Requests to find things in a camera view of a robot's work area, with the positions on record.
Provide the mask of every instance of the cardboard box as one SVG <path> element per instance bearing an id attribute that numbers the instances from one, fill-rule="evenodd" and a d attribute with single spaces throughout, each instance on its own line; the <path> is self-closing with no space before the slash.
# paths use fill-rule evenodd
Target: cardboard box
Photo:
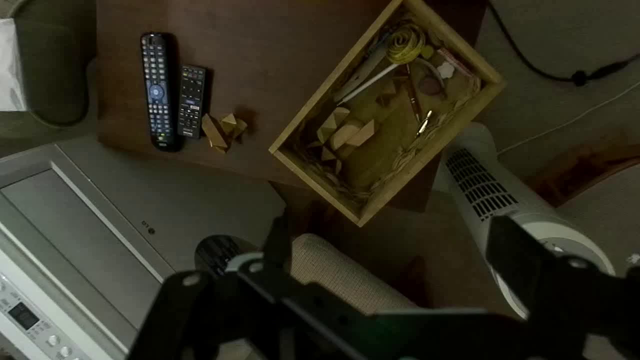
<path id="1" fill-rule="evenodd" d="M 446 75 L 449 64 L 459 67 L 453 70 L 453 79 L 443 80 L 442 97 L 425 97 L 421 92 L 418 97 L 421 111 L 434 111 L 436 117 L 430 120 L 425 132 L 416 136 L 419 125 L 413 118 L 418 113 L 407 101 L 409 90 L 397 84 L 397 76 L 388 76 L 350 101 L 345 105 L 348 113 L 343 113 L 348 117 L 340 117 L 343 122 L 359 122 L 362 126 L 375 120 L 375 135 L 358 149 L 345 147 L 333 150 L 333 157 L 328 154 L 328 149 L 317 142 L 314 135 L 317 135 L 317 128 L 328 126 L 326 122 L 335 111 L 335 92 L 341 90 L 365 56 L 370 56 L 370 49 L 373 42 L 380 42 L 380 34 L 388 34 L 404 22 L 418 25 L 428 34 L 430 44 L 434 44 L 436 67 L 421 67 L 424 79 L 428 73 L 434 75 L 434 69 L 438 75 Z M 501 76 L 421 0 L 392 0 L 282 131 L 270 147 L 270 152 L 345 219 L 363 226 L 438 157 L 501 88 Z M 390 92 L 392 101 L 388 105 L 380 102 L 383 92 Z"/>

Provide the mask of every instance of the black cable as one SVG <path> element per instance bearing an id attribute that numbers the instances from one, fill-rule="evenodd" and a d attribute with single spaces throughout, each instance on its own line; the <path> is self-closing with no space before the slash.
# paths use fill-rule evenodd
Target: black cable
<path id="1" fill-rule="evenodd" d="M 599 80 L 599 79 L 606 79 L 614 73 L 620 73 L 621 69 L 625 69 L 627 64 L 635 63 L 640 58 L 640 53 L 625 58 L 625 60 L 620 60 L 620 63 L 611 63 L 611 64 L 606 64 L 606 67 L 599 67 L 596 69 L 591 75 L 586 75 L 584 70 L 577 70 L 573 73 L 571 76 L 555 76 L 555 75 L 549 75 L 541 69 L 538 69 L 534 63 L 529 63 L 525 58 L 525 54 L 520 50 L 520 47 L 515 44 L 515 40 L 512 38 L 512 34 L 507 33 L 501 16 L 497 14 L 493 2 L 487 2 L 487 10 L 492 12 L 492 16 L 496 18 L 497 22 L 497 28 L 501 31 L 505 42 L 512 47 L 512 50 L 515 53 L 515 56 L 522 60 L 522 64 L 525 64 L 528 70 L 536 73 L 538 76 L 545 79 L 545 80 L 553 80 L 553 82 L 571 82 L 573 86 L 584 86 L 586 82 L 590 80 Z"/>

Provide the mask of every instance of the small object on table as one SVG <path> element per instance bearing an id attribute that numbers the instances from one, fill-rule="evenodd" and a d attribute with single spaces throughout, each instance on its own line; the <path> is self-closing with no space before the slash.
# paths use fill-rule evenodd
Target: small object on table
<path id="1" fill-rule="evenodd" d="M 328 142 L 331 139 L 331 135 L 337 131 L 337 125 L 352 114 L 352 111 L 348 111 L 345 107 L 337 107 L 333 109 L 333 113 L 320 125 L 320 128 L 315 131 L 315 136 L 320 141 L 320 145 Z"/>
<path id="2" fill-rule="evenodd" d="M 353 122 L 345 122 L 341 128 L 333 132 L 333 136 L 328 141 L 330 149 L 335 152 L 340 150 L 353 135 L 359 132 L 359 126 Z"/>
<path id="3" fill-rule="evenodd" d="M 352 98 L 355 98 L 359 92 L 363 92 L 365 88 L 370 88 L 371 84 L 380 82 L 383 76 L 388 76 L 390 73 L 393 73 L 399 64 L 390 64 L 383 70 L 380 70 L 373 79 L 365 80 L 362 86 L 353 88 L 350 95 L 345 95 L 337 105 L 350 102 Z"/>
<path id="4" fill-rule="evenodd" d="M 456 67 L 451 67 L 449 63 L 442 63 L 442 64 L 438 67 L 438 75 L 440 75 L 440 79 L 443 79 L 443 80 L 453 79 Z"/>
<path id="5" fill-rule="evenodd" d="M 476 79 L 476 75 L 474 75 L 471 70 L 467 70 L 449 50 L 438 49 L 438 54 L 440 54 L 449 67 L 453 67 L 453 70 L 459 70 L 465 79 Z"/>
<path id="6" fill-rule="evenodd" d="M 205 69 L 181 67 L 179 70 L 178 135 L 183 139 L 199 139 L 207 80 Z"/>
<path id="7" fill-rule="evenodd" d="M 428 111 L 424 120 L 421 120 L 421 125 L 419 125 L 419 128 L 418 128 L 418 132 L 416 132 L 416 136 L 421 136 L 425 132 L 425 126 L 431 120 L 431 117 L 434 117 L 434 111 Z"/>
<path id="8" fill-rule="evenodd" d="M 421 80 L 418 82 L 418 88 L 421 95 L 428 95 L 428 97 L 443 95 L 443 88 L 434 76 L 421 76 Z"/>
<path id="9" fill-rule="evenodd" d="M 378 40 L 375 49 L 370 50 L 368 58 L 358 67 L 353 76 L 333 95 L 333 102 L 340 105 L 345 95 L 358 88 L 386 58 L 386 42 Z"/>
<path id="10" fill-rule="evenodd" d="M 227 114 L 219 120 L 219 128 L 230 142 L 242 142 L 248 125 L 242 118 L 236 118 L 236 114 Z"/>
<path id="11" fill-rule="evenodd" d="M 375 120 L 368 120 L 365 126 L 362 126 L 355 135 L 352 135 L 345 145 L 348 147 L 362 147 L 375 135 Z"/>
<path id="12" fill-rule="evenodd" d="M 434 53 L 436 50 L 425 44 L 425 34 L 418 25 L 413 22 L 401 25 L 390 34 L 390 40 L 388 40 L 386 60 L 390 63 L 390 67 L 381 69 L 375 76 L 371 76 L 370 80 L 365 80 L 363 84 L 348 92 L 341 101 L 337 101 L 337 105 L 350 102 L 359 92 L 363 92 L 365 88 L 370 88 L 371 84 L 380 82 L 383 76 L 393 73 L 397 67 L 409 64 L 419 56 L 428 60 L 434 56 Z"/>
<path id="13" fill-rule="evenodd" d="M 201 117 L 201 131 L 207 139 L 207 147 L 219 154 L 225 154 L 230 150 L 230 142 L 225 141 L 225 135 L 218 126 L 218 122 L 210 117 Z"/>
<path id="14" fill-rule="evenodd" d="M 411 111 L 413 111 L 413 118 L 418 125 L 421 125 L 421 109 L 419 109 L 418 92 L 416 92 L 413 79 L 409 75 L 407 64 L 401 69 L 399 76 L 401 76 L 401 84 L 407 92 L 407 102 L 411 105 Z"/>

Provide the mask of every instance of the white cloth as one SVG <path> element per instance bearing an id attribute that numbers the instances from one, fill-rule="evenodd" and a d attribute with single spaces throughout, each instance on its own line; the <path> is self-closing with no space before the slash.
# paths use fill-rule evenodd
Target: white cloth
<path id="1" fill-rule="evenodd" d="M 16 22 L 0 20 L 0 113 L 23 113 L 26 97 L 19 67 Z"/>

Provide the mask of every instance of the wooden tray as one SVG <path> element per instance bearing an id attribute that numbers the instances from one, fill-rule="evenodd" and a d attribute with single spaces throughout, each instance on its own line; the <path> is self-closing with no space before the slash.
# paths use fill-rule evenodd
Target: wooden tray
<path id="1" fill-rule="evenodd" d="M 337 186 L 317 173 L 317 165 L 299 150 L 299 142 L 308 142 L 303 136 L 320 126 L 322 120 L 333 111 L 333 92 L 340 90 L 353 70 L 362 64 L 363 53 L 371 40 L 383 33 L 390 25 L 409 16 L 430 40 L 449 50 L 474 76 L 480 79 L 480 90 L 469 97 L 459 109 L 449 113 L 442 122 L 431 126 L 428 135 L 419 136 L 419 145 L 413 147 L 411 157 L 405 159 L 399 171 L 383 174 L 392 161 L 392 149 L 411 141 L 416 125 L 393 117 L 392 111 L 375 111 L 371 98 L 362 92 L 352 102 L 352 114 L 359 118 L 378 117 L 380 126 L 375 136 L 358 152 L 353 152 L 340 174 Z M 465 125 L 469 125 L 481 109 L 486 109 L 503 88 L 501 76 L 469 47 L 465 44 L 431 8 L 421 0 L 392 0 L 373 25 L 362 34 L 353 49 L 341 58 L 333 73 L 322 82 L 314 97 L 301 107 L 294 120 L 282 131 L 270 152 L 299 181 L 314 188 L 324 201 L 340 210 L 353 225 L 363 226 L 381 207 L 386 207 L 438 152 L 451 142 Z"/>

